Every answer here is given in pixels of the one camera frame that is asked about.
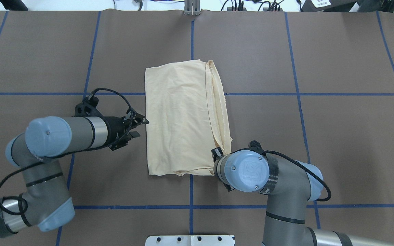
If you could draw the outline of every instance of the folded cloth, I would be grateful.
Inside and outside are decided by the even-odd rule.
[[[145,70],[150,175],[214,175],[211,149],[231,152],[223,86],[213,61]]]

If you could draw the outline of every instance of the towel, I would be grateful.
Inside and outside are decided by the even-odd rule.
[[[214,175],[211,149],[231,153],[223,86],[213,61],[191,60],[145,71],[150,175]]]

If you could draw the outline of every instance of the robotic arm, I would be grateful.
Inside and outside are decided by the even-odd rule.
[[[263,151],[257,141],[227,155],[216,148],[212,156],[215,176],[228,191],[268,195],[262,246],[394,246],[394,243],[304,226],[306,203],[327,201],[331,195],[322,173],[314,165],[275,151]],[[319,199],[323,188],[328,196]]]
[[[96,109],[95,94],[106,90],[119,95],[128,104],[124,117],[104,117]],[[46,117],[30,122],[25,133],[14,138],[6,148],[6,157],[20,168],[7,176],[2,184],[22,172],[27,192],[0,198],[0,238],[16,234],[28,226],[39,226],[47,232],[56,229],[75,215],[72,199],[58,158],[81,151],[109,147],[119,149],[138,132],[131,129],[148,124],[145,116],[132,109],[119,93],[105,88],[95,89],[75,107],[74,117]]]

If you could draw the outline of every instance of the light blue cap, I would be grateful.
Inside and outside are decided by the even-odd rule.
[[[75,216],[74,206],[72,205],[72,198],[70,197],[60,207],[58,207],[53,213],[50,214],[46,219],[38,224],[39,229],[43,232],[57,229],[64,224],[68,223]]]
[[[14,143],[14,141],[17,139],[17,137],[15,137],[14,139],[12,139],[12,140],[7,144],[5,154],[6,154],[6,158],[7,158],[8,162],[10,162],[10,164],[12,164],[13,166],[15,166],[15,167],[18,168],[19,165],[16,164],[16,162],[14,162],[13,157],[11,156],[11,147],[13,146],[13,143]]]
[[[227,157],[224,173],[230,185],[244,192],[261,190],[270,171],[267,160],[260,154],[242,150]]]
[[[56,116],[32,120],[25,131],[27,147],[37,156],[63,154],[71,139],[71,127],[64,119]]]
[[[310,171],[312,171],[315,175],[317,175],[319,178],[323,180],[323,175],[322,172],[320,172],[319,168],[308,163],[303,163],[303,162],[299,162],[299,163],[302,164],[304,167],[308,168]],[[310,186],[311,186],[311,196],[308,199],[308,201],[315,201],[320,198],[320,194],[324,187],[319,181],[317,181],[317,179],[313,178],[310,174],[307,173],[307,175],[308,175],[308,179],[310,180]]]

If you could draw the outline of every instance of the white label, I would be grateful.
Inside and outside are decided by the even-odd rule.
[[[331,2],[329,0],[311,0],[311,2],[313,2],[314,6],[316,6],[316,8],[321,8],[324,6],[331,5]]]

